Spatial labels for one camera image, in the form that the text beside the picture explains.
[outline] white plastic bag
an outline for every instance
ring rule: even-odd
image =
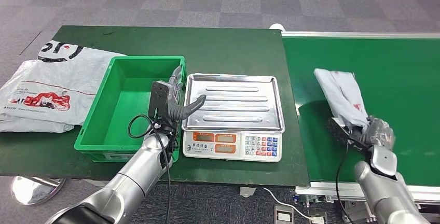
[[[358,83],[352,73],[316,68],[314,74],[339,125],[369,126],[367,112]]]
[[[110,60],[122,55],[50,41],[0,89],[0,132],[82,125]]]

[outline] scale keypad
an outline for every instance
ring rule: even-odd
[[[246,136],[244,154],[276,157],[278,155],[278,138]]]

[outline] table surface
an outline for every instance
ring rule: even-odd
[[[440,38],[284,37],[311,181],[334,181],[345,146],[325,128],[332,112],[315,68],[354,72],[369,115],[390,123],[398,171],[408,185],[440,186]],[[350,151],[341,181],[363,158]]]
[[[171,177],[216,184],[310,185],[279,31],[63,26],[54,40],[126,55],[183,55],[188,74],[276,76],[286,124],[280,162],[187,158],[181,151]],[[123,164],[94,163],[74,150],[79,129],[61,134],[0,133],[0,174],[111,179]]]

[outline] green bin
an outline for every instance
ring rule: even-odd
[[[128,123],[138,114],[147,115],[152,82],[168,82],[178,66],[182,66],[179,80],[182,82],[186,79],[183,57],[114,57],[76,139],[75,149],[94,162],[127,162],[143,141],[128,136]],[[180,104],[183,98],[181,91]],[[131,132],[141,134],[147,126],[148,122],[140,118],[132,125]],[[178,145],[181,138],[178,130]],[[173,153],[173,160],[177,159],[178,147]]]

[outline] stainless steel tray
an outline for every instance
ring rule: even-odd
[[[284,132],[273,76],[191,74],[185,106],[205,94],[205,104],[182,123],[185,131]]]

